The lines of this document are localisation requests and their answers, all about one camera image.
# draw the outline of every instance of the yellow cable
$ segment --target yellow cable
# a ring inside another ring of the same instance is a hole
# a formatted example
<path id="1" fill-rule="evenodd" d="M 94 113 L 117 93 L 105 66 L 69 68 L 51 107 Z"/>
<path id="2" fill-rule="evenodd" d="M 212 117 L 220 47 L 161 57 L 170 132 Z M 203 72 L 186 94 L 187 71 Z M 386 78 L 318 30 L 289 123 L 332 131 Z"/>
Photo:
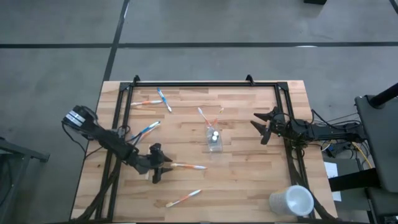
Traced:
<path id="1" fill-rule="evenodd" d="M 370 167 L 370 168 L 373 168 L 372 165 L 371 165 L 371 163 L 368 161 L 368 158 L 366 158 L 365 154 L 363 154 L 363 151 L 361 150 L 361 148 L 360 148 L 355 142 L 352 142 L 352 144 L 353 144 L 353 146 L 355 146 L 355 148 L 356 148 L 359 152 L 361 152 L 362 156 L 365 158 L 366 162 L 369 164 L 369 167 Z"/>

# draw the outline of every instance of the white toothbrush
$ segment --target white toothbrush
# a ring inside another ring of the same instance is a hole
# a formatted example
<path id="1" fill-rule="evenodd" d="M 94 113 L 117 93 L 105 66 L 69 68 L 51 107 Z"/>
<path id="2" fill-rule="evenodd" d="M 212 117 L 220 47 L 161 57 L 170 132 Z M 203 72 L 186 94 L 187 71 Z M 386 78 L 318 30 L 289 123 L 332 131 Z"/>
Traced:
<path id="1" fill-rule="evenodd" d="M 163 102 L 163 101 L 162 100 L 152 100 L 152 101 L 134 102 L 134 103 L 131 103 L 131 106 L 158 104 L 161 102 Z"/>
<path id="2" fill-rule="evenodd" d="M 188 194 L 187 196 L 182 197 L 180 200 L 178 200 L 178 201 L 176 201 L 176 202 L 169 202 L 169 203 L 167 203 L 166 208 L 170 208 L 171 206 L 173 206 L 173 205 L 175 205 L 175 204 L 178 204 L 178 203 L 180 203 L 180 202 L 182 202 L 182 201 L 184 201 L 184 200 L 186 200 L 186 199 L 188 199 L 188 198 L 190 198 L 190 197 L 196 195 L 196 194 L 199 193 L 199 192 L 201 192 L 201 190 L 196 190 L 196 191 L 194 191 L 194 192 Z"/>
<path id="3" fill-rule="evenodd" d="M 207 124 L 208 126 L 211 126 L 209 120 L 207 120 L 207 118 L 206 118 L 205 115 L 203 114 L 203 111 L 202 111 L 200 108 L 198 108 L 198 111 L 199 111 L 199 113 L 203 116 L 203 118 L 205 119 L 206 124 Z"/>
<path id="4" fill-rule="evenodd" d="M 192 168 L 192 169 L 207 169 L 207 167 L 204 166 L 196 166 L 196 165 L 188 165 L 188 164 L 176 164 L 173 163 L 171 164 L 172 167 L 185 167 L 185 168 Z"/>

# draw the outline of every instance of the metal bracket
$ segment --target metal bracket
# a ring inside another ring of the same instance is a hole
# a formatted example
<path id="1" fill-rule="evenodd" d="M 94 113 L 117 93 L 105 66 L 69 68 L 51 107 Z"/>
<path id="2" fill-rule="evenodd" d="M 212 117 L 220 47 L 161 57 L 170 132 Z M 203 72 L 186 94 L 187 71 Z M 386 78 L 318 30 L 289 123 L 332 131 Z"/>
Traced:
<path id="1" fill-rule="evenodd" d="M 251 75 L 247 75 L 247 77 L 246 77 L 245 80 L 246 80 L 246 81 L 249 81 L 251 86 L 254 86 L 254 85 L 256 84 L 256 83 L 254 82 L 253 77 L 252 77 Z"/>
<path id="2" fill-rule="evenodd" d="M 129 88 L 130 84 L 131 84 L 131 82 L 120 83 L 119 91 L 124 91 L 125 89 Z"/>
<path id="3" fill-rule="evenodd" d="M 133 79 L 133 81 L 132 82 L 138 82 L 138 81 L 141 81 L 141 79 L 139 78 L 139 76 L 138 75 L 136 75 L 135 77 L 134 77 L 134 79 Z"/>
<path id="4" fill-rule="evenodd" d="M 277 82 L 277 84 L 278 84 L 279 88 L 281 88 L 285 91 L 289 90 L 289 86 L 288 86 L 287 82 Z"/>

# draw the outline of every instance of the blue toothbrush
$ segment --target blue toothbrush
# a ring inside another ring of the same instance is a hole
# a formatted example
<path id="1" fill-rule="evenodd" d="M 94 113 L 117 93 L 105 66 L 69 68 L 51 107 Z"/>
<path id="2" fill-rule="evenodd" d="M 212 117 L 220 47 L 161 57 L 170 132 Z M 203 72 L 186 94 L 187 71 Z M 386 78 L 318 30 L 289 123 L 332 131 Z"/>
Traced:
<path id="1" fill-rule="evenodd" d="M 144 128 L 144 129 L 143 129 L 142 131 L 140 131 L 138 134 L 140 134 L 140 133 L 141 133 L 141 134 L 144 134 L 144 133 L 146 133 L 147 131 L 150 131 L 152 128 L 156 127 L 156 126 L 159 125 L 159 124 L 160 124 L 160 121 L 156 121 L 155 123 L 153 123 L 153 124 L 149 125 L 148 127 Z M 135 136 L 135 135 L 132 135 L 129 141 L 134 140 L 134 139 L 138 136 L 138 134 L 137 134 L 136 136 Z"/>
<path id="2" fill-rule="evenodd" d="M 160 90 L 159 87 L 157 88 L 157 92 L 159 93 L 160 97 L 162 97 L 163 102 L 166 104 L 167 109 L 168 109 L 169 112 L 171 113 L 171 112 L 172 112 L 172 108 L 171 108 L 171 107 L 169 106 L 169 104 L 167 103 L 167 100 L 166 100 L 166 98 L 164 97 L 164 95 L 163 95 L 163 93 L 162 93 L 162 91 Z"/>

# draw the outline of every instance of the transparent container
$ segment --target transparent container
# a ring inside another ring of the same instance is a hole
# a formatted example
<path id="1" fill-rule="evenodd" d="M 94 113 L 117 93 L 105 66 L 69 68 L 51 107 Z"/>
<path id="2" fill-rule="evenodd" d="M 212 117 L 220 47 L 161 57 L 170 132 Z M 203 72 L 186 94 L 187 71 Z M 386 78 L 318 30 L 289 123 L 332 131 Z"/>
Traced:
<path id="1" fill-rule="evenodd" d="M 221 131 L 217 124 L 206 126 L 206 139 L 209 152 L 223 152 L 223 141 Z"/>

